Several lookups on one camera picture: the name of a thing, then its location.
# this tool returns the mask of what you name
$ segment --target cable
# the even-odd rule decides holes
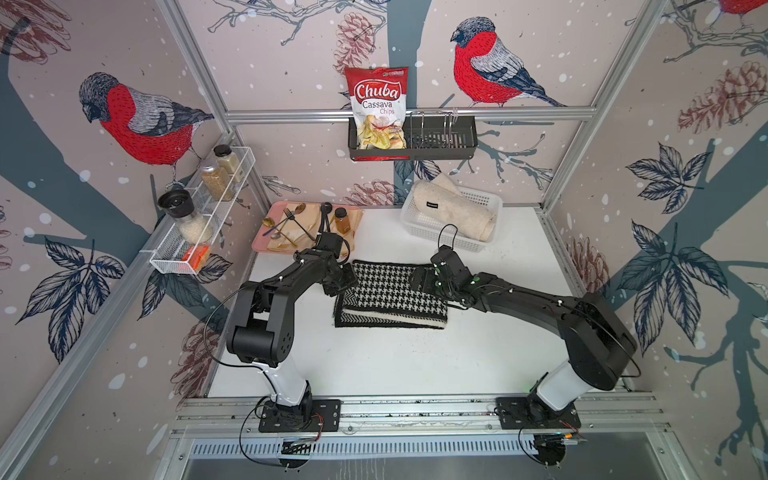
[[[456,229],[456,231],[453,233],[453,240],[451,240],[451,250],[453,250],[453,243],[456,241],[456,234],[458,233],[458,227],[456,225],[454,225],[453,223],[446,223],[440,229],[440,234],[437,236],[437,247],[440,248],[440,239],[442,238],[442,231],[445,230],[445,228],[448,225],[450,225],[451,227],[454,227]]]
[[[262,374],[264,374],[264,378],[267,380],[267,382],[269,382],[269,384],[270,384],[270,387],[272,387],[272,391],[273,391],[273,392],[275,392],[275,396],[277,397],[277,389],[275,388],[275,384],[274,384],[274,383],[272,383],[272,379],[270,378],[270,376],[268,376],[268,375],[266,374],[266,371],[264,371],[264,369],[263,369],[263,368],[261,368],[261,367],[260,367],[260,366],[258,366],[258,365],[231,365],[231,364],[229,364],[229,363],[224,363],[224,362],[222,362],[221,360],[219,360],[218,358],[216,358],[216,357],[213,355],[213,353],[211,353],[211,352],[210,352],[210,348],[208,348],[208,337],[206,336],[206,331],[208,331],[208,323],[210,322],[210,319],[212,319],[212,318],[214,317],[214,314],[216,313],[216,311],[217,311],[219,308],[221,308],[221,306],[222,306],[222,305],[224,305],[226,301],[228,301],[230,298],[232,298],[233,296],[235,296],[236,294],[238,294],[238,293],[239,293],[239,292],[240,292],[242,289],[244,289],[244,288],[246,288],[246,287],[245,287],[245,286],[242,286],[242,287],[240,287],[239,289],[235,290],[234,292],[230,293],[230,294],[229,294],[229,296],[227,296],[227,298],[225,298],[224,300],[221,300],[221,303],[219,303],[219,305],[218,305],[218,306],[217,306],[217,307],[214,309],[214,311],[210,313],[210,315],[208,316],[208,320],[206,320],[206,321],[205,321],[205,327],[203,328],[203,348],[205,349],[205,353],[206,353],[206,354],[207,354],[207,355],[208,355],[208,356],[209,356],[209,357],[210,357],[210,358],[211,358],[211,359],[212,359],[214,362],[218,363],[218,364],[219,364],[219,365],[221,365],[221,366],[228,366],[228,367],[231,367],[231,368],[234,368],[234,369],[249,369],[249,368],[254,368],[254,369],[259,369],[259,370],[261,370]]]
[[[258,463],[259,465],[265,465],[267,467],[283,467],[280,463],[266,463],[266,462],[259,462],[258,460],[251,458],[248,456],[247,453],[245,453],[245,450],[243,449],[243,429],[245,428],[245,423],[248,421],[248,417],[250,417],[250,414],[253,413],[256,415],[256,410],[262,406],[262,403],[264,400],[268,399],[269,396],[264,396],[256,403],[256,406],[253,407],[253,410],[248,412],[248,415],[245,415],[245,419],[243,420],[243,424],[240,426],[240,434],[237,436],[237,444],[240,446],[240,453],[243,454],[245,458],[248,458],[253,463]]]
[[[620,378],[622,378],[622,379],[636,379],[636,378],[640,377],[641,375],[643,375],[643,371],[640,370],[640,366],[637,364],[637,362],[634,361],[634,359],[632,358],[632,355],[629,354],[627,349],[625,349],[624,346],[621,345],[621,342],[619,342],[619,340],[611,332],[609,332],[607,328],[602,326],[599,322],[593,321],[585,311],[583,311],[581,309],[577,309],[577,308],[574,308],[574,310],[579,312],[579,313],[581,313],[581,315],[584,316],[584,319],[586,319],[591,325],[599,326],[600,329],[603,330],[603,332],[605,332],[606,335],[608,335],[614,342],[616,342],[616,345],[619,346],[621,351],[624,352],[624,355],[626,355],[627,358],[629,359],[629,361],[632,362],[632,364],[634,365],[634,368],[637,369],[637,375],[622,375]]]

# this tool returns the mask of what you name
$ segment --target wall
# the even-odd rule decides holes
[[[762,3],[744,28],[717,4],[670,7],[553,211],[702,478],[765,478],[768,462]]]
[[[180,126],[182,105],[207,111],[153,2],[11,0],[0,8],[0,38],[4,441],[158,222],[154,202],[172,167],[153,163],[180,156],[176,178],[186,180],[197,166],[190,138],[205,154],[220,133],[205,121],[194,137],[192,126],[121,137],[132,106],[119,103],[108,126],[89,123],[80,89],[96,72],[181,104],[164,117],[157,105],[143,109],[147,122],[175,108]],[[156,150],[142,150],[151,142]]]
[[[514,8],[505,0],[206,0],[185,2],[184,11],[230,110],[328,110],[348,104],[345,66],[377,65],[409,67],[411,107],[469,106],[472,99],[453,74],[456,43],[450,38],[461,22],[476,16],[494,22],[498,37],[547,96],[589,105],[642,5],[641,0],[547,0],[518,2]],[[539,98],[506,103],[519,105],[548,103]],[[258,161],[262,174],[272,177],[267,179],[272,200],[330,196],[358,204],[368,201],[366,192],[380,189],[387,192],[380,203],[401,204],[416,178],[442,170],[505,202],[538,203],[578,125],[480,122],[479,148],[470,164],[439,161],[415,170],[410,163],[352,163],[346,124],[247,126],[240,132],[263,152]],[[333,175],[321,174],[321,164]]]

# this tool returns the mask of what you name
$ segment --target black and white fabric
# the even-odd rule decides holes
[[[411,274],[418,266],[423,265],[354,260],[358,284],[336,299],[336,326],[444,329],[445,303],[410,288]]]

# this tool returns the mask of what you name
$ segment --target beige towel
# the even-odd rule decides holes
[[[496,225],[495,214],[430,182],[413,185],[413,202],[421,213],[453,223],[459,232],[481,242],[488,241]]]
[[[458,187],[451,182],[451,179],[448,178],[448,175],[446,174],[440,174],[437,177],[435,177],[432,180],[433,185],[437,185],[438,187],[445,188],[449,192],[453,192],[454,195],[461,196],[462,192],[458,191]]]

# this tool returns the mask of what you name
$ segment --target small glass bottle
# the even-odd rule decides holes
[[[333,219],[336,221],[336,229],[339,233],[345,235],[349,232],[351,226],[349,225],[349,217],[346,214],[346,208],[337,208],[336,212],[333,213]]]
[[[229,145],[217,145],[214,147],[214,155],[216,155],[216,161],[219,163],[228,174],[235,177],[235,183],[239,183],[245,178],[245,172],[239,168],[240,159],[232,152]]]
[[[209,243],[214,229],[208,219],[194,209],[192,196],[186,190],[171,190],[157,199],[157,205],[170,215],[181,236],[193,245]]]
[[[210,191],[210,195],[214,200],[228,202],[234,198],[232,189],[229,188],[230,175],[223,167],[219,166],[216,160],[206,161],[203,164],[202,171],[203,183],[208,187],[208,191]]]

